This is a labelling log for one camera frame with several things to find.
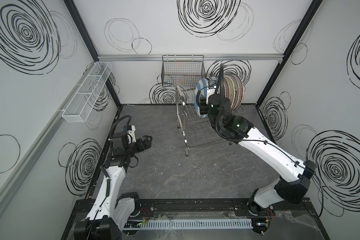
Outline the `cream floral plate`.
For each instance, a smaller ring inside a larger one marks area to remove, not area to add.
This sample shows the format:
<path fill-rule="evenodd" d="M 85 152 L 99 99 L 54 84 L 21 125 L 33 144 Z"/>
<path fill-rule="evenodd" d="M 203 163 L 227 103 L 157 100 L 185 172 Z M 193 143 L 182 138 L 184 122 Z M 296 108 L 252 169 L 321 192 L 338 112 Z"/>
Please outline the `cream floral plate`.
<path fill-rule="evenodd" d="M 224 75 L 224 87 L 225 87 L 225 95 L 226 98 L 230 100 L 230 102 L 232 103 L 232 96 L 231 96 L 231 78 L 228 75 Z"/>

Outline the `red character plate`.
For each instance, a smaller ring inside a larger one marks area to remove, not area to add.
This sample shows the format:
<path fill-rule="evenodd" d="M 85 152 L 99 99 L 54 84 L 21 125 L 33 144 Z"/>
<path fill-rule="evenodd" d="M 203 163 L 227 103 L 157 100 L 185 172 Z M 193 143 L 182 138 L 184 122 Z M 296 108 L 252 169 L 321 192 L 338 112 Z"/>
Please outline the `red character plate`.
<path fill-rule="evenodd" d="M 231 75 L 231 79 L 234 85 L 234 100 L 233 100 L 233 107 L 232 110 L 234 111 L 237 108 L 237 104 L 239 102 L 239 84 L 236 75 Z"/>

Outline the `blue striped plate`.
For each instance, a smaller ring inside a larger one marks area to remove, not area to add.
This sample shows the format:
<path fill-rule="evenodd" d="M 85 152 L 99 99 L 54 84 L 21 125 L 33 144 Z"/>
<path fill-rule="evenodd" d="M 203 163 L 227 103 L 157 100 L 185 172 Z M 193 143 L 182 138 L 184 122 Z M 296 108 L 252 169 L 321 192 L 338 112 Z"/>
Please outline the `blue striped plate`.
<path fill-rule="evenodd" d="M 206 118 L 207 117 L 207 111 L 204 109 L 201 109 L 197 102 L 199 102 L 200 104 L 204 104 L 206 99 L 207 99 L 207 91 L 208 91 L 208 86 L 209 86 L 209 81 L 211 79 L 209 78 L 203 78 L 200 79 L 196 85 L 195 88 L 195 101 L 194 101 L 194 106 L 195 106 L 195 110 L 198 114 L 198 116 L 200 118 Z"/>

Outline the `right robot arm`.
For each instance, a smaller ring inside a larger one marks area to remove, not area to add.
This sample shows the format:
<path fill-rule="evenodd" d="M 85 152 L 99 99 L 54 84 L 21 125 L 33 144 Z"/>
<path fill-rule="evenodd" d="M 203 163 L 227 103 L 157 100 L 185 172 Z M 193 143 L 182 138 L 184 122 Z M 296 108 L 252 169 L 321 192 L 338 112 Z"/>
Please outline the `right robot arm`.
<path fill-rule="evenodd" d="M 233 115 L 230 100 L 222 94 L 210 95 L 207 102 L 208 118 L 215 132 L 221 138 L 250 150 L 280 175 L 266 187 L 254 190 L 247 203 L 248 211 L 258 216 L 282 201 L 300 203 L 310 187 L 315 164 L 295 158 L 265 137 L 247 119 Z"/>

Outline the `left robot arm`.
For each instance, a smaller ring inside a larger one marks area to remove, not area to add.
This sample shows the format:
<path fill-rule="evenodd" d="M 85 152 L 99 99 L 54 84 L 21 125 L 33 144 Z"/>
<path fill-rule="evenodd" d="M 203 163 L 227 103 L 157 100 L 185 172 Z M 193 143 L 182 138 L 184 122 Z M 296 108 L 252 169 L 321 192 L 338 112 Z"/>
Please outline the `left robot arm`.
<path fill-rule="evenodd" d="M 74 228 L 75 240 L 120 240 L 128 218 L 140 211 L 136 192 L 122 194 L 119 191 L 126 176 L 131 158 L 152 146 L 153 137 L 136 139 L 128 132 L 119 132 L 109 138 L 110 150 L 103 165 L 103 182 L 93 207 L 86 218 Z"/>

